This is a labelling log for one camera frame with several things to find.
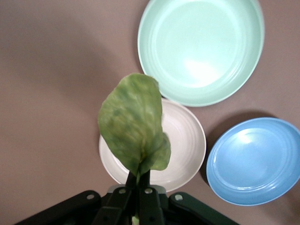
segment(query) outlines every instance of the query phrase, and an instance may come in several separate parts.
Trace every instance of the brown tabletop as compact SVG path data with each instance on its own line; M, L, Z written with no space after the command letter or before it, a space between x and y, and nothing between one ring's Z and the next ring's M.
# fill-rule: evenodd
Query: brown tabletop
M275 116L300 128L300 2L261 0L265 43L246 84L189 108L208 151L233 125ZM0 3L0 224L11 225L84 190L116 184L98 152L97 115L119 80L143 72L137 53L147 0ZM242 225L300 224L300 183L259 206L217 197L200 172L187 192Z

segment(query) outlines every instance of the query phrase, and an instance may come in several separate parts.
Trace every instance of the green leaf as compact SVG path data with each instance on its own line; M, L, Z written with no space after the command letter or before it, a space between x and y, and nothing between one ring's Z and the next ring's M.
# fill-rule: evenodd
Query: green leaf
M169 164L171 146L161 119L158 82L147 75L130 74L103 102L98 125L114 156L132 174L141 176Z

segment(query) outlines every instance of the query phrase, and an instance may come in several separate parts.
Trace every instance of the round plate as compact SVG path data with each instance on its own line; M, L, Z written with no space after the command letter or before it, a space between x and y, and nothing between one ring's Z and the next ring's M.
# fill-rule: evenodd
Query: round plate
M162 99L163 131L171 143L171 158L163 171L151 170L150 184L175 190L190 181L199 171L206 152L206 139L198 119L185 107ZM128 170L109 150L100 136L99 151L102 163L115 181L125 184Z
M270 202L300 178L300 132L276 118L245 121L225 132L208 157L212 190L236 205Z
M206 106L235 93L260 58L264 21L256 0L150 0L140 22L138 53L161 94Z

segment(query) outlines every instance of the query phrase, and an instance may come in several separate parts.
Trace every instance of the mint green plate rim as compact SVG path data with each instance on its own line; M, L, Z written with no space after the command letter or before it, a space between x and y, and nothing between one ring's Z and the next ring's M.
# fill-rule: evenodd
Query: mint green plate rim
M237 92L256 68L263 44L257 0L150 0L137 37L143 72L158 81L163 97L191 107ZM201 67L206 61L212 66Z

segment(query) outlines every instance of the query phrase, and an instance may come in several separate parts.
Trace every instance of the white plate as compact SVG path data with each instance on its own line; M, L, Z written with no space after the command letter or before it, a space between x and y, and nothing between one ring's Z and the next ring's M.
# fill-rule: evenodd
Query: white plate
M206 139L199 120L186 107L162 99L163 131L171 143L171 158L163 171L151 171L150 184L163 186L167 192L180 188L199 171L206 152ZM102 136L99 139L101 161L110 176L125 184L128 170L109 150Z

